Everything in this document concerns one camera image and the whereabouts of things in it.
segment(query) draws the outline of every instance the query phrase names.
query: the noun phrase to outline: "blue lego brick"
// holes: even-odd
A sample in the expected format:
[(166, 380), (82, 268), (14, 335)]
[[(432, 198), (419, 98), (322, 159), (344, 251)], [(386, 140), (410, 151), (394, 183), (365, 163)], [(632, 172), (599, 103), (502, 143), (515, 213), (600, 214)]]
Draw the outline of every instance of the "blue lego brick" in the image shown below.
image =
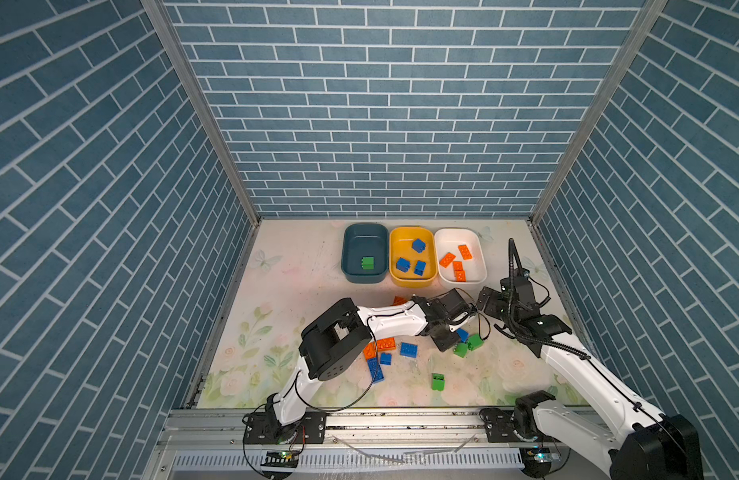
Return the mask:
[(417, 345), (402, 342), (402, 346), (399, 349), (399, 354), (401, 356), (408, 356), (411, 359), (415, 359), (417, 358)]
[(377, 363), (377, 357), (373, 357), (367, 360), (367, 366), (369, 367), (369, 374), (372, 376), (372, 383), (382, 382), (385, 377), (383, 376), (383, 370), (380, 369), (380, 365)]
[(415, 264), (415, 274), (422, 276), (422, 273), (425, 271), (425, 262), (418, 260), (418, 263)]
[(422, 254), (423, 250), (425, 250), (425, 242), (422, 241), (420, 238), (416, 239), (413, 242), (413, 250), (418, 254)]
[(469, 333), (467, 331), (465, 331), (463, 329), (458, 329), (458, 330), (455, 330), (455, 333), (457, 333), (460, 336), (460, 341), (461, 342), (464, 342), (465, 343), (465, 341), (468, 340)]
[(409, 268), (411, 266), (412, 264), (406, 258), (400, 258), (396, 261), (396, 269), (401, 270), (403, 272), (409, 272)]

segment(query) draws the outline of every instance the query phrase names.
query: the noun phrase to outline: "blue brick wall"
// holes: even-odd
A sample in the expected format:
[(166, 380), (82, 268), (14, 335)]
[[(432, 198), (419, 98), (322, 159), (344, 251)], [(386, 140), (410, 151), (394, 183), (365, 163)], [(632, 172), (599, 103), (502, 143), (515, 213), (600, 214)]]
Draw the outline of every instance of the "blue brick wall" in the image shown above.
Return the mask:
[(248, 229), (138, 0), (0, 0), (0, 478), (142, 473)]
[(540, 228), (607, 365), (739, 478), (739, 1), (668, 2)]
[(263, 216), (526, 216), (643, 0), (341, 3), (167, 2)]

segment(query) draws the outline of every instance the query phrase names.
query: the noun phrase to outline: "green lego brick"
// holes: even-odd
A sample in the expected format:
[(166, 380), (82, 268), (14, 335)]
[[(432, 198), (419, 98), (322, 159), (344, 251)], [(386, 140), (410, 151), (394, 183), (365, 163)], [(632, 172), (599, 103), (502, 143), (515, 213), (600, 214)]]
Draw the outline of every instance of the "green lego brick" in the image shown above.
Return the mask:
[(455, 355), (459, 357), (464, 357), (465, 354), (468, 353), (468, 345), (465, 343), (458, 343), (458, 345), (455, 347)]
[(479, 335), (471, 335), (468, 337), (468, 340), (465, 342), (468, 345), (468, 350), (476, 350), (480, 346), (484, 345), (484, 340), (479, 338)]
[(431, 389), (439, 392), (444, 391), (444, 376), (441, 373), (431, 374)]

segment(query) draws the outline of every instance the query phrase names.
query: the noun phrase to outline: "floral tablecloth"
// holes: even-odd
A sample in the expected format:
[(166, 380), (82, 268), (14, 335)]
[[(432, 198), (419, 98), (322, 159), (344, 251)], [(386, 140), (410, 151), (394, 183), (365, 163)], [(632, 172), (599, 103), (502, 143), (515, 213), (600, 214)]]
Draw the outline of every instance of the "floral tablecloth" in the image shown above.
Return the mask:
[[(300, 333), (337, 300), (350, 296), (356, 305), (387, 306), (394, 296), (415, 293), (434, 296), (449, 289), (434, 280), (415, 290), (395, 286), (390, 276), (382, 283), (350, 283), (340, 271), (345, 228), (342, 220), (265, 220), (244, 272), (236, 300), (212, 362), (199, 408), (254, 408), (278, 392), (297, 360)], [(470, 228), (479, 234), (487, 264), (485, 283), (466, 290), (475, 298), (482, 286), (499, 285), (508, 272), (508, 239), (514, 238), (521, 262), (532, 277), (551, 291), (543, 312), (569, 323), (540, 254), (523, 220), (378, 220), (388, 226), (418, 224), (436, 231), (443, 227)], [(478, 331), (469, 321), (463, 328)], [(513, 405), (516, 398), (546, 389), (568, 405), (585, 399), (525, 346), (494, 329), (485, 345), (465, 358), (439, 352), (427, 337), (400, 337), (418, 346), (410, 359), (392, 352), (391, 366), (383, 366), (378, 382), (356, 406), (484, 406)], [(431, 374), (445, 377), (443, 392), (431, 389)], [(370, 382), (364, 356), (345, 373), (324, 383), (312, 401), (318, 406), (351, 403)]]

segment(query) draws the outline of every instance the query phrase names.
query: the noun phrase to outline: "dark teal bin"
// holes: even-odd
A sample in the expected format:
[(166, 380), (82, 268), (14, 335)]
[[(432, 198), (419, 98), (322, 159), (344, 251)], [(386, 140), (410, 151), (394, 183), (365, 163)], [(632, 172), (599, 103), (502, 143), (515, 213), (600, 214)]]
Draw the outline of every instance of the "dark teal bin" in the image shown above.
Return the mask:
[[(374, 257), (374, 268), (362, 268), (362, 258)], [(354, 224), (343, 237), (340, 268), (351, 283), (380, 283), (388, 271), (388, 229), (379, 224)]]

